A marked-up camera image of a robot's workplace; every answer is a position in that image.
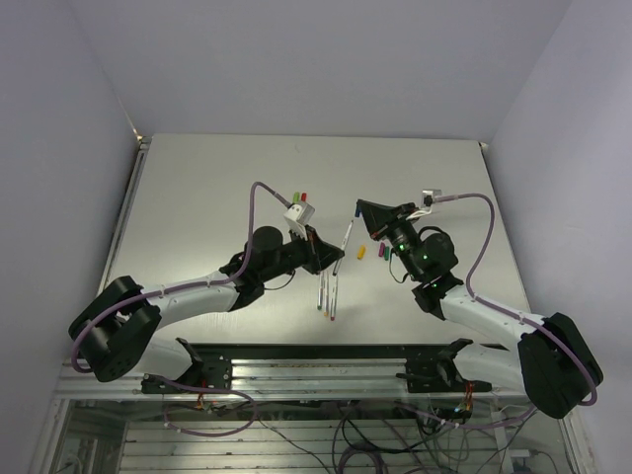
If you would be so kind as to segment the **blue-end white pen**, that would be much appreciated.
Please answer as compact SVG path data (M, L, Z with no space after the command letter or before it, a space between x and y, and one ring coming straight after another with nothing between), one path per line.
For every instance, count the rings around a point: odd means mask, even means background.
M348 243L349 243L349 240L350 240L350 237L351 237L351 233L352 233L354 224L355 224L355 219L352 218L350 223L349 223L349 225L348 225L348 227L347 227L347 230L346 230L346 232L344 234L343 241L342 241L341 246L340 246L342 251L345 251L347 246L348 246Z

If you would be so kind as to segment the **yellow-end white pen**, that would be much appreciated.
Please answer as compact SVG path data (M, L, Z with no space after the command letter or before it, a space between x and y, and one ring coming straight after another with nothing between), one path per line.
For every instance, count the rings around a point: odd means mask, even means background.
M330 318L330 274L325 272L323 276L323 314L325 318Z

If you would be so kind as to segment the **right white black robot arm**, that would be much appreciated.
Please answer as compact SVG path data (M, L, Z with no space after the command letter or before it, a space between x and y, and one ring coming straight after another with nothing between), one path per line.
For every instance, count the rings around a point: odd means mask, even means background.
M423 213L415 204L360 199L356 206L369 237L390 244L423 312L495 342L486 347L458 339L440 351L434 375L442 388L453 391L469 382L509 388L554 419L596 403L603 373L569 316L519 311L477 293L470 276L452 272L458 259L450 236L438 227L415 229Z

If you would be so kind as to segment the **green-end white pen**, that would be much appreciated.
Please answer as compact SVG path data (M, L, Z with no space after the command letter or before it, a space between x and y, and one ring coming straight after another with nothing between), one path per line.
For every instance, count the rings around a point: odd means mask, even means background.
M327 273L323 271L319 274L319 287L318 287L318 298L317 298L317 309L319 311L324 311L326 280L327 280Z

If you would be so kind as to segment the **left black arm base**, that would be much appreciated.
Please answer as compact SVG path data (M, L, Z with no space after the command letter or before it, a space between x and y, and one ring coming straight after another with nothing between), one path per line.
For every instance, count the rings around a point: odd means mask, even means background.
M145 395L226 393L231 388L232 363L220 353L203 357L187 340L152 340L135 369L143 374Z

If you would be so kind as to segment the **magenta-end white pen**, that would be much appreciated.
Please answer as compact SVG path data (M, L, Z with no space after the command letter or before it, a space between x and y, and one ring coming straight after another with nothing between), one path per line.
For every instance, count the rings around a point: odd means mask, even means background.
M339 272L340 272L340 266L342 263L342 259L338 260L333 268L332 271L332 278L333 278L333 288L332 288L332 293L331 293L331 297L330 297L330 320L331 321L335 321L336 320L336 316L337 316L337 305L338 305L338 294L339 294Z

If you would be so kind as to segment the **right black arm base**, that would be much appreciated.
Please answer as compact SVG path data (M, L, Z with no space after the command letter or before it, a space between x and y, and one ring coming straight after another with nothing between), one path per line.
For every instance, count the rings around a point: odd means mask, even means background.
M406 382L409 393L465 393L467 390L474 393L491 392L492 385L489 382L463 378L456 369L454 359L457 354L472 346L472 340L458 339L438 348L431 357L417 355L408 358L404 369L395 376Z

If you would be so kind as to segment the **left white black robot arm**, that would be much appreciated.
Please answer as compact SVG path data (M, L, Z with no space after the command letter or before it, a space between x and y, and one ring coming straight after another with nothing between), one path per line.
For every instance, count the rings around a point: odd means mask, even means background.
M164 377L180 392L200 383L202 361L183 338L161 329L209 313L240 310L262 297L268 281L303 269L312 275L334 265L341 248L323 241L313 227L285 242L272 226L255 230L252 242L227 265L208 275L144 288L131 276L110 283L70 324L73 352L101 382L131 371Z

